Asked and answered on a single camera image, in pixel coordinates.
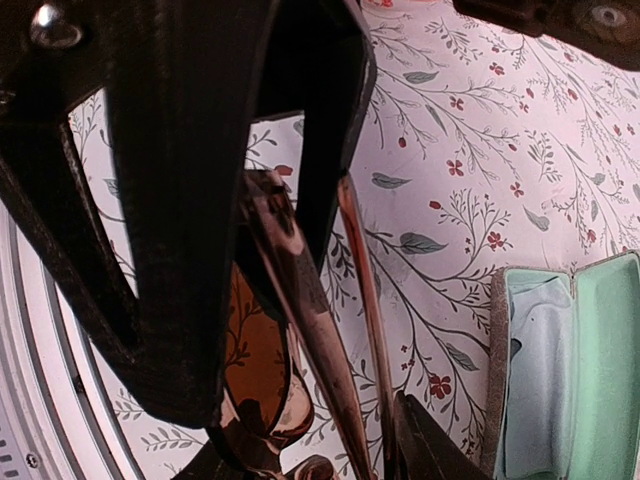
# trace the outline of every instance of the open glasses case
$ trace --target open glasses case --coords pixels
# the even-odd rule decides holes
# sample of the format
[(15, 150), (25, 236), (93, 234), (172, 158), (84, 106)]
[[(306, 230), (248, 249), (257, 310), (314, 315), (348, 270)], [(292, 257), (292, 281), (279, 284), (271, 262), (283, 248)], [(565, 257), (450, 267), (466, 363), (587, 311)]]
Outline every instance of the open glasses case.
[(640, 256), (492, 284), (481, 468), (492, 478), (632, 479), (640, 432)]

